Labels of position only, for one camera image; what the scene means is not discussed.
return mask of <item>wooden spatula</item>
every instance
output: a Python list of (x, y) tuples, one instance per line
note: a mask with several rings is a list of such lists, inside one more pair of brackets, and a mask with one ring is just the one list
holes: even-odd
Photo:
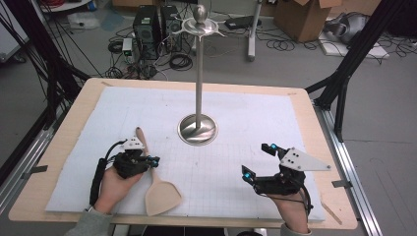
[[(144, 153), (149, 155), (149, 147), (145, 140), (144, 132), (140, 127), (136, 129), (138, 139), (145, 146)], [(149, 216), (163, 213), (181, 204), (182, 196), (174, 184), (161, 180), (154, 168), (150, 169), (152, 184), (145, 195), (145, 206)]]

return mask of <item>human hand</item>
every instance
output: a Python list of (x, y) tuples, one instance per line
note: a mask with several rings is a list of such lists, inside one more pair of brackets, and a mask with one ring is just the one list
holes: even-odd
[(124, 179), (117, 174), (114, 166), (108, 168), (104, 172), (100, 196), (94, 209), (101, 213), (110, 213), (114, 206), (128, 195), (130, 189), (141, 179), (142, 175), (143, 173)]
[(307, 214), (300, 193), (293, 195), (268, 195), (285, 221), (286, 226), (294, 232), (307, 234)]

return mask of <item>black metal pole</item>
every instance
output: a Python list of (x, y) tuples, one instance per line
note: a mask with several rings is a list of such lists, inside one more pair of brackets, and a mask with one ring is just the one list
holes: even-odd
[(322, 94), (315, 99), (316, 105), (324, 110), (330, 110), (331, 104), (338, 97), (334, 131), (340, 142), (343, 142), (342, 123), (349, 80), (402, 5), (407, 1), (382, 0), (362, 32), (352, 43), (350, 50), (336, 71), (330, 77), (306, 88), (308, 93), (325, 88)]

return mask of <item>gray floor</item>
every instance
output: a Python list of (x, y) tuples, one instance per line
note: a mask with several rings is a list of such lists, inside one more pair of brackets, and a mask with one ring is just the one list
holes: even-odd
[[(101, 27), (75, 31), (72, 37), (98, 71), (103, 72), (109, 67), (107, 39), (129, 27), (132, 18), (126, 17), (131, 14), (123, 13), (125, 17), (122, 17), (108, 9), (99, 9), (95, 14)], [(268, 29), (274, 29), (272, 20), (264, 18), (262, 30)], [(76, 47), (64, 38), (76, 67), (96, 74)], [(257, 40), (256, 60), (248, 62), (247, 40), (243, 35), (233, 34), (226, 38), (211, 36), (206, 40), (206, 47), (206, 83), (306, 88), (331, 75), (342, 60), (325, 56), (320, 48), (308, 50), (303, 44), (295, 44), (294, 50), (278, 51), (268, 48), (266, 41)], [(366, 59), (349, 84), (343, 137), (384, 235), (415, 235), (417, 229), (414, 204), (417, 199), (414, 183), (417, 179), (416, 59), (416, 54), (401, 58), (394, 53), (382, 65)], [(195, 67), (187, 72), (167, 70), (164, 73), (165, 76), (157, 74), (153, 79), (193, 82), (196, 77)], [(0, 77), (2, 164), (46, 104), (30, 63), (1, 65)], [(319, 94), (314, 92), (311, 98)], [(1, 235), (62, 235), (74, 226), (73, 223), (12, 222), (7, 217), (9, 208), (0, 217)], [(316, 235), (366, 235), (361, 224), (355, 230), (315, 232)], [(271, 230), (269, 235), (279, 235), (279, 230)]]

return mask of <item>aluminum rail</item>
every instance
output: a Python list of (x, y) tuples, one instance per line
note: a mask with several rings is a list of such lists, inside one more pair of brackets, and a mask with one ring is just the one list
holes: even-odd
[(371, 209), (371, 205), (366, 197), (365, 191), (362, 188), (359, 176), (356, 173), (355, 166), (352, 163), (349, 153), (347, 152), (346, 145), (338, 140), (337, 134), (333, 131), (334, 118), (330, 111), (320, 110), (318, 111), (323, 116), (323, 120), (326, 123), (326, 130), (328, 131), (329, 138), (333, 144), (333, 148), (338, 160), (339, 167), (343, 171), (345, 180), (351, 183), (350, 191), (353, 200), (357, 206), (357, 210), (361, 216), (365, 230), (370, 236), (382, 236), (380, 225), (375, 218), (375, 215)]

